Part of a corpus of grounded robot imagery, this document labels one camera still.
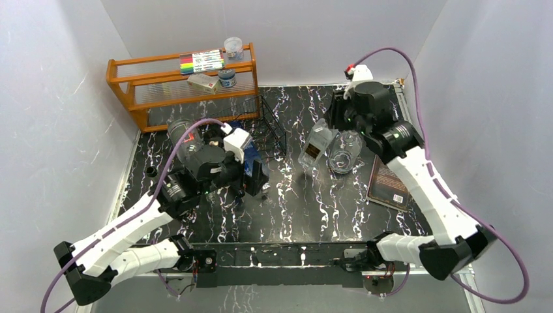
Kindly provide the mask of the dark wine bottle white label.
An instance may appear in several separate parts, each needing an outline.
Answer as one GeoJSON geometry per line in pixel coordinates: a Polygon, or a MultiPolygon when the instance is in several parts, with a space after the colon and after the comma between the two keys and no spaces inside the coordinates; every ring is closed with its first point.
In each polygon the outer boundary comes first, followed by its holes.
{"type": "Polygon", "coordinates": [[[206,130],[203,133],[203,143],[223,148],[225,133],[219,129],[206,130]]]}

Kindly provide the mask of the blue water bottle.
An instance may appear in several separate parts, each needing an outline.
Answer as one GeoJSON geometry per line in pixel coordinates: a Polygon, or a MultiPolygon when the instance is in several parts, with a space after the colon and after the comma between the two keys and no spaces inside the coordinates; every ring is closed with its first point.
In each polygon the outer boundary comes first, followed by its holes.
{"type": "MultiPolygon", "coordinates": [[[[233,128],[243,128],[242,124],[239,122],[229,122],[228,124],[230,124],[233,128]]],[[[264,186],[269,181],[269,172],[267,166],[264,164],[264,161],[261,158],[260,153],[254,145],[253,137],[252,141],[244,149],[244,152],[245,174],[243,188],[240,190],[234,188],[233,189],[234,191],[238,192],[240,197],[243,197],[244,194],[256,196],[259,193],[264,193],[264,186]]]]}

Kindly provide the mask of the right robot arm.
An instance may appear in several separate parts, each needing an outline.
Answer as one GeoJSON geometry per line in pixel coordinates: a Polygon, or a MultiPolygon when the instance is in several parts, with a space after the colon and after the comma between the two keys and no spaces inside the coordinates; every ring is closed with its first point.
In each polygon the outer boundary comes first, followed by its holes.
{"type": "Polygon", "coordinates": [[[392,261],[422,266],[445,280],[485,252],[497,237],[457,208],[453,193],[427,160],[415,127],[397,119],[388,88],[375,81],[336,90],[325,113],[330,128],[351,130],[401,180],[431,228],[429,236],[385,232],[367,243],[368,264],[383,270],[392,261]]]}

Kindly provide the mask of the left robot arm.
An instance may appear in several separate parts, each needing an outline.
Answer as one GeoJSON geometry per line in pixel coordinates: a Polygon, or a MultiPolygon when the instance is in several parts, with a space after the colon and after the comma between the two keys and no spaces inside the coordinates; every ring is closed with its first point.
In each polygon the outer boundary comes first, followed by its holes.
{"type": "Polygon", "coordinates": [[[108,225],[76,243],[63,241],[54,248],[61,277],[79,306],[104,297],[116,284],[160,269],[213,273],[217,253],[194,248],[184,235],[172,235],[144,247],[135,244],[147,233],[181,218],[207,194],[245,183],[245,147],[225,143],[205,145],[184,167],[161,173],[153,189],[108,225]]]}

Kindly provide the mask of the square clear liquor bottle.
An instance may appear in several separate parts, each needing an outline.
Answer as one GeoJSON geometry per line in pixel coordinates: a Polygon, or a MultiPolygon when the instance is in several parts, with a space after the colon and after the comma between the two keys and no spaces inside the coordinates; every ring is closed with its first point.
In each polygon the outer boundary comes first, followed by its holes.
{"type": "Polygon", "coordinates": [[[325,118],[319,119],[311,128],[308,138],[300,152],[298,162],[305,170],[315,168],[336,136],[336,130],[330,129],[325,118]]]}

